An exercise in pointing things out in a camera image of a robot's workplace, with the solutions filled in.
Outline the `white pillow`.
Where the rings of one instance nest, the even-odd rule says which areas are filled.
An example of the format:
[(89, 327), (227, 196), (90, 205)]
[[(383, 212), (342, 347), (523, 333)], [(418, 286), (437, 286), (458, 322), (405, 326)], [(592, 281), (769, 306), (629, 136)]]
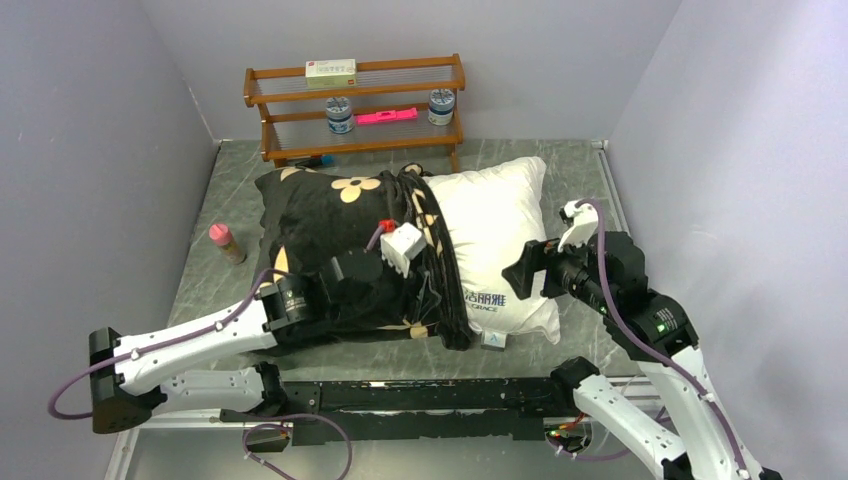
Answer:
[(469, 326), (476, 334), (539, 333), (561, 339), (555, 300), (520, 300), (502, 276), (530, 240), (546, 236), (540, 208), (546, 164), (519, 157), (477, 171), (426, 179), (452, 241)]

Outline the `black floral pillowcase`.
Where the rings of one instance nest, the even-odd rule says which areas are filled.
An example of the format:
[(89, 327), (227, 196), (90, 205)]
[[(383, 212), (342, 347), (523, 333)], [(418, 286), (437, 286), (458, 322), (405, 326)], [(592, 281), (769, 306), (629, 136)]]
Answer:
[[(312, 319), (282, 331), (272, 355), (331, 342), (379, 342), (438, 337), (464, 351), (473, 332), (466, 312), (455, 249), (442, 209), (427, 182), (409, 164), (393, 174), (341, 177), (285, 167), (260, 176), (255, 186), (264, 211), (256, 270), (277, 278), (300, 277)], [(423, 236), (422, 251), (403, 275), (382, 262), (371, 282), (330, 278), (331, 263), (354, 257), (375, 264), (380, 248), (368, 243), (381, 222), (408, 223)]]

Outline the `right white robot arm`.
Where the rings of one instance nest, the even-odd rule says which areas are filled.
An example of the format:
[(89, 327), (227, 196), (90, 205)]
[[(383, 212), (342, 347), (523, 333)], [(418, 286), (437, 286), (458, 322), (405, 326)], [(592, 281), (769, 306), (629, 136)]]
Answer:
[(561, 414), (580, 411), (612, 433), (657, 479), (778, 479), (743, 446), (706, 370), (699, 337), (683, 307), (648, 285), (645, 255), (622, 231), (601, 231), (582, 246), (525, 243), (502, 271), (519, 299), (534, 276), (541, 295), (569, 295), (599, 313), (612, 339), (634, 361), (663, 402), (664, 426), (616, 392), (584, 357), (551, 373), (549, 392)]

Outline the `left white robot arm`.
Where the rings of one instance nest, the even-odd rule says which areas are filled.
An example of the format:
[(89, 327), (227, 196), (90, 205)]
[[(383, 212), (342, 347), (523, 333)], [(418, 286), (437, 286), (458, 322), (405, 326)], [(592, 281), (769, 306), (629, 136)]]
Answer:
[(267, 362), (235, 371), (202, 370), (223, 357), (277, 350), (372, 331), (369, 320), (418, 317), (431, 285), (421, 261), (354, 250), (315, 271), (262, 271), (245, 299), (158, 331), (89, 337), (91, 422), (96, 434), (135, 428), (174, 411), (222, 408), (272, 420), (306, 402)]

